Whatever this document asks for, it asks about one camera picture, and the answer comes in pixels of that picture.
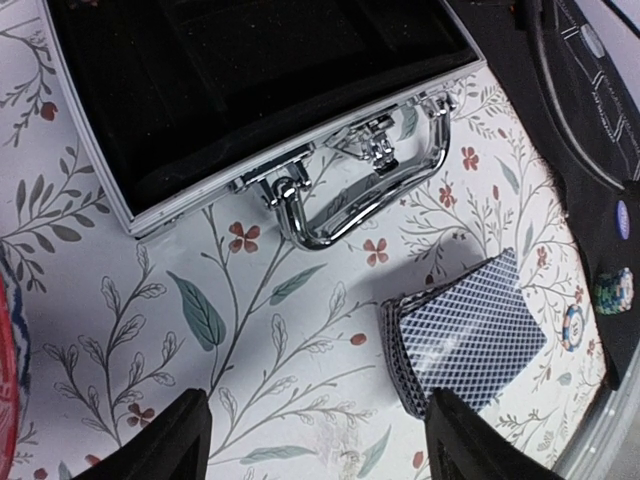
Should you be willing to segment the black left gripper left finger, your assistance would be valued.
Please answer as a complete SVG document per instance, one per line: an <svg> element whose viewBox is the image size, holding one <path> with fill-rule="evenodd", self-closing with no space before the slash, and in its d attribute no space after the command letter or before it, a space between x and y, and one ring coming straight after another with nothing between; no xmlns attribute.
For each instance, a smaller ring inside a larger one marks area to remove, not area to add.
<svg viewBox="0 0 640 480"><path fill-rule="evenodd" d="M94 479L204 479L212 434L206 393L187 389L125 446L92 467Z"/></svg>

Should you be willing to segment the single blue ten chip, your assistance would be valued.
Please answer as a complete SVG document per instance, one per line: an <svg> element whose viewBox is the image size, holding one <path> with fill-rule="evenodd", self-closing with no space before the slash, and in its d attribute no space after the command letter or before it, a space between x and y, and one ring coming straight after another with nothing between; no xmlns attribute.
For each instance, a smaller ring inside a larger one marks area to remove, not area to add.
<svg viewBox="0 0 640 480"><path fill-rule="evenodd" d="M579 305L570 305L562 324L562 345L568 352L577 350L585 331L585 317Z"/></svg>

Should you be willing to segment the purple small blind button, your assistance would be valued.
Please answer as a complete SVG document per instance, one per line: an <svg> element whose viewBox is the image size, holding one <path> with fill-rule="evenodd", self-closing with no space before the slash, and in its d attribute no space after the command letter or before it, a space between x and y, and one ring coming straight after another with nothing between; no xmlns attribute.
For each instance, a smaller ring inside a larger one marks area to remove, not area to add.
<svg viewBox="0 0 640 480"><path fill-rule="evenodd" d="M618 200L615 208L615 220L617 232L622 240L630 237L631 224L630 215L624 200Z"/></svg>

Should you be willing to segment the clear dealer button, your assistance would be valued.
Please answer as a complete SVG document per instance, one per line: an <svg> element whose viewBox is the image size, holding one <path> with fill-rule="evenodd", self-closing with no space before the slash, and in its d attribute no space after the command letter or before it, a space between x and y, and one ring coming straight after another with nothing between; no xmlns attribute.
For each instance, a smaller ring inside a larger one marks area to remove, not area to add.
<svg viewBox="0 0 640 480"><path fill-rule="evenodd" d="M604 58L606 49L593 27L585 23L580 27L582 39L596 58Z"/></svg>

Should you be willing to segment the blue green moved chip stack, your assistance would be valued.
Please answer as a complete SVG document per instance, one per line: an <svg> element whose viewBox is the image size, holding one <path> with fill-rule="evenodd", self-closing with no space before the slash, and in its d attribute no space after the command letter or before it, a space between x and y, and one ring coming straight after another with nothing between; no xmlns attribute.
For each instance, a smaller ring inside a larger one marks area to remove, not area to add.
<svg viewBox="0 0 640 480"><path fill-rule="evenodd" d="M634 300L634 275L624 267L613 273L600 274L594 287L594 309L601 315L630 311Z"/></svg>

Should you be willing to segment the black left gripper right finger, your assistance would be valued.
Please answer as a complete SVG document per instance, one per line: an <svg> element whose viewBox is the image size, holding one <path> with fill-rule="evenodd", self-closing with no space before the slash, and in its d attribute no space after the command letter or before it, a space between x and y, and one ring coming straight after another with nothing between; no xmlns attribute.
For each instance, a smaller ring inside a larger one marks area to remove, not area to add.
<svg viewBox="0 0 640 480"><path fill-rule="evenodd" d="M560 477L513 447L449 389L433 391L425 433L433 479Z"/></svg>

